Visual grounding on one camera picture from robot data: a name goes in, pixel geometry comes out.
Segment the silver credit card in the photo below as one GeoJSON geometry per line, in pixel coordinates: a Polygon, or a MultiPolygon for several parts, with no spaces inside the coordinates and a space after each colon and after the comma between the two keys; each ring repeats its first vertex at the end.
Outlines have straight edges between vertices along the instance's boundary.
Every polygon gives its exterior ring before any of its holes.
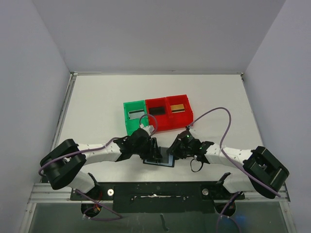
{"type": "Polygon", "coordinates": [[[129,119],[140,119],[144,114],[143,109],[128,112],[129,119]]]}

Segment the black credit card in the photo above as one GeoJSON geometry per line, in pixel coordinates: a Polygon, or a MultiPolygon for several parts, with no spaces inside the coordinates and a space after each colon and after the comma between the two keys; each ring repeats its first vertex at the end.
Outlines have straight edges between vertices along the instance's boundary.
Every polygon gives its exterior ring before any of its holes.
{"type": "Polygon", "coordinates": [[[149,114],[153,116],[165,115],[166,114],[165,107],[160,106],[160,107],[149,108],[149,114]]]}

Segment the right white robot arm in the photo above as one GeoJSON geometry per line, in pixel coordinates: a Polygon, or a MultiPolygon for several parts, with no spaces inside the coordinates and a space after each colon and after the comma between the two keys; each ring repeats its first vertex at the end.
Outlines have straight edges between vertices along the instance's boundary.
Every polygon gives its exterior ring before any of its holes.
{"type": "Polygon", "coordinates": [[[243,175],[226,178],[223,186],[230,193],[257,191],[274,199],[289,176],[288,169],[265,147],[239,150],[193,137],[189,130],[178,134],[168,149],[175,159],[193,157],[206,164],[220,164],[239,169],[243,175]]]}

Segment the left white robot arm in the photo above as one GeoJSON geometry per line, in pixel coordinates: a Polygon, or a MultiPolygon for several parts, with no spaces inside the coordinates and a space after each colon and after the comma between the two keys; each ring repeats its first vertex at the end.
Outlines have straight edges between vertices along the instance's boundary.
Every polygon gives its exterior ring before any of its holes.
{"type": "Polygon", "coordinates": [[[120,162],[138,155],[142,160],[162,159],[153,127],[135,130],[130,136],[113,137],[106,144],[80,144],[67,139],[40,161],[39,175],[46,177],[54,190],[70,187],[86,194],[98,188],[85,165],[101,162],[120,162]]]}

